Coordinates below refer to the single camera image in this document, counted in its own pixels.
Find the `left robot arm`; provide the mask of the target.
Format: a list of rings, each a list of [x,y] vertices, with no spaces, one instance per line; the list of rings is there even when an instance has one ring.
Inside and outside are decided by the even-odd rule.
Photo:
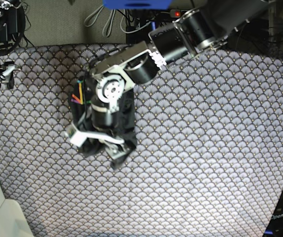
[[[70,143],[125,159],[136,148],[134,87],[186,55],[222,47],[230,33],[268,6],[267,0],[211,0],[151,31],[148,42],[99,58],[78,82],[74,121],[66,129]]]

